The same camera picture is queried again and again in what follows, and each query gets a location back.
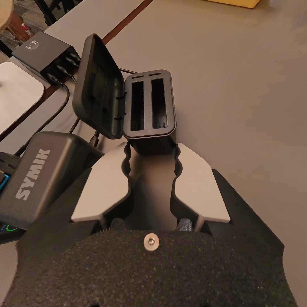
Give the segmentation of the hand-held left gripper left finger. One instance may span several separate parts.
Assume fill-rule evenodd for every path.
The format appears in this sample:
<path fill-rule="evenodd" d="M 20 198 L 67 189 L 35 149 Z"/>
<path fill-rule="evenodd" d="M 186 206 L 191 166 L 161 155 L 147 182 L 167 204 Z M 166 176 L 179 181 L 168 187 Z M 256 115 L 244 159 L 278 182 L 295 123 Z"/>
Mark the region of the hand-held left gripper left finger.
<path fill-rule="evenodd" d="M 107 229 L 114 219 L 131 214 L 130 157 L 130 144 L 122 142 L 94 163 L 71 216 L 73 222 L 99 221 Z"/>

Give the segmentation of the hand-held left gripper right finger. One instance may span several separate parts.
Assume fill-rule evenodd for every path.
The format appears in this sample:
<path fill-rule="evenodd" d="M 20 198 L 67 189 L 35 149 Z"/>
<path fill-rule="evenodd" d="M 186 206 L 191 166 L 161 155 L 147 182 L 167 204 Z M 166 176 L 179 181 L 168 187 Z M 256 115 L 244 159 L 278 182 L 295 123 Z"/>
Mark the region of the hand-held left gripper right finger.
<path fill-rule="evenodd" d="M 231 217 L 209 163 L 178 143 L 174 172 L 171 213 L 177 219 L 176 230 L 200 232 L 207 222 L 229 225 Z"/>

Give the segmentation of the plain black battery charger case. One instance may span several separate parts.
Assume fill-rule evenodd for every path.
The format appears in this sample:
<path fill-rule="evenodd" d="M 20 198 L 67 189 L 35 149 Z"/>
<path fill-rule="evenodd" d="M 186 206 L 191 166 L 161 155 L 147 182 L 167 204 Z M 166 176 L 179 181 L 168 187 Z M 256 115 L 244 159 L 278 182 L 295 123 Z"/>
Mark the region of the plain black battery charger case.
<path fill-rule="evenodd" d="M 167 155 L 176 146 L 171 73 L 147 71 L 124 79 L 95 33 L 85 40 L 72 106 L 81 121 L 108 139 L 125 137 L 139 155 Z"/>

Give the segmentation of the black charger case holding batteries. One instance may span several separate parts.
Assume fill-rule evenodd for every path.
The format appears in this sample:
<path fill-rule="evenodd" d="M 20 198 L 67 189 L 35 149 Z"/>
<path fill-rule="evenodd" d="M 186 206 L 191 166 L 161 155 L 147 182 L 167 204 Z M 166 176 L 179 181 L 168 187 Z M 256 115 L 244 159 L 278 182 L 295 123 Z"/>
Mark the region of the black charger case holding batteries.
<path fill-rule="evenodd" d="M 10 178 L 11 178 L 20 163 L 20 159 L 21 157 L 19 156 L 1 152 L 0 153 L 0 171 L 3 173 L 6 173 L 7 175 L 10 175 Z"/>

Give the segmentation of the black charger case printed lid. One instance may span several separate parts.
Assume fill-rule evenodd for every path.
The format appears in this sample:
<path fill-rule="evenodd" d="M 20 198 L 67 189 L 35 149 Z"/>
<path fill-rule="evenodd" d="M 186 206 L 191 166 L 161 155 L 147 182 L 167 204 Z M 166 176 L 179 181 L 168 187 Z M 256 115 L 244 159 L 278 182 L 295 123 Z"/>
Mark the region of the black charger case printed lid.
<path fill-rule="evenodd" d="M 0 193 L 1 244 L 18 240 L 103 155 L 74 134 L 36 134 Z"/>

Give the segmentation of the black battery with blue edge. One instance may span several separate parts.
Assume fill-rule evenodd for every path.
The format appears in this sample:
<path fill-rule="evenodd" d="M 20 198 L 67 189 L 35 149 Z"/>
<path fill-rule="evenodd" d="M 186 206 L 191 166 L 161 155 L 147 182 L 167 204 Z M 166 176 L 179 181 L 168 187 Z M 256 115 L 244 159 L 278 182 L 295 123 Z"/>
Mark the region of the black battery with blue edge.
<path fill-rule="evenodd" d="M 0 172 L 0 191 L 2 191 L 10 179 L 10 175 Z"/>

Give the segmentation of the white rounded pad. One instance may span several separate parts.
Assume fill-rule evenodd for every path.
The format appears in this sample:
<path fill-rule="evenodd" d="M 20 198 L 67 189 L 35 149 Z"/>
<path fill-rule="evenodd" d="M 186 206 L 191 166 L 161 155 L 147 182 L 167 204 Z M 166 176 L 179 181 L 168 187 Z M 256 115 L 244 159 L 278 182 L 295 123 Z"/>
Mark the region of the white rounded pad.
<path fill-rule="evenodd" d="M 0 64 L 0 133 L 43 96 L 44 85 L 12 62 Z"/>

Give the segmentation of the black multi-port charging hub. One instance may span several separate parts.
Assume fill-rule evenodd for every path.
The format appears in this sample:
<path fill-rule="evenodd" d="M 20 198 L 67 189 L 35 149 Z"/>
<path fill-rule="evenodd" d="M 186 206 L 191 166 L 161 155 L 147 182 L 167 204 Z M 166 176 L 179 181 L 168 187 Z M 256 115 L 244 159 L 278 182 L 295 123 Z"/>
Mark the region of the black multi-port charging hub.
<path fill-rule="evenodd" d="M 36 33 L 12 56 L 52 85 L 71 79 L 81 62 L 74 47 L 44 32 Z"/>

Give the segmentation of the yellow bin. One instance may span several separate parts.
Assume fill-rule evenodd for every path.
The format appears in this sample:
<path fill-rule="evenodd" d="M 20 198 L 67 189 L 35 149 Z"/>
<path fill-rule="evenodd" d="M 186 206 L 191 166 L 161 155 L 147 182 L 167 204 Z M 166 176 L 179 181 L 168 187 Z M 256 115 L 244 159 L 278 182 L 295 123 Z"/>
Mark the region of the yellow bin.
<path fill-rule="evenodd" d="M 259 3 L 260 0 L 208 0 L 208 1 L 253 9 Z"/>

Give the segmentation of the beige round stool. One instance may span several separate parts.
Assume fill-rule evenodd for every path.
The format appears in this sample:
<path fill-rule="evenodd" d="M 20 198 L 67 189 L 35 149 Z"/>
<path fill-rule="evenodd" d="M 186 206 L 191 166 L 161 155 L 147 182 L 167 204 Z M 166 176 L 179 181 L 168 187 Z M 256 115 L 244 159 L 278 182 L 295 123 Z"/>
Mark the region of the beige round stool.
<path fill-rule="evenodd" d="M 14 11 L 13 0 L 1 0 L 0 1 L 0 33 L 8 30 L 17 41 L 22 40 L 23 31 L 21 24 L 23 20 Z"/>

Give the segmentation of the black chair frame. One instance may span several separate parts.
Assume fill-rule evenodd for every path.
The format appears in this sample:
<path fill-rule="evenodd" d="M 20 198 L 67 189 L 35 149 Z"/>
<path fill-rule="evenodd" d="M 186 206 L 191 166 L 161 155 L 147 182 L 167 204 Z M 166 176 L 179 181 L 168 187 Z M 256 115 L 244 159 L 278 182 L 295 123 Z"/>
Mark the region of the black chair frame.
<path fill-rule="evenodd" d="M 57 21 L 57 19 L 55 18 L 52 12 L 55 8 L 60 10 L 60 7 L 59 7 L 60 3 L 62 3 L 65 14 L 75 7 L 75 2 L 73 0 L 52 0 L 49 6 L 44 0 L 34 0 L 34 2 L 36 3 L 36 5 L 39 7 L 41 12 L 43 13 L 44 18 L 45 18 L 45 23 L 48 26 L 51 26 Z"/>

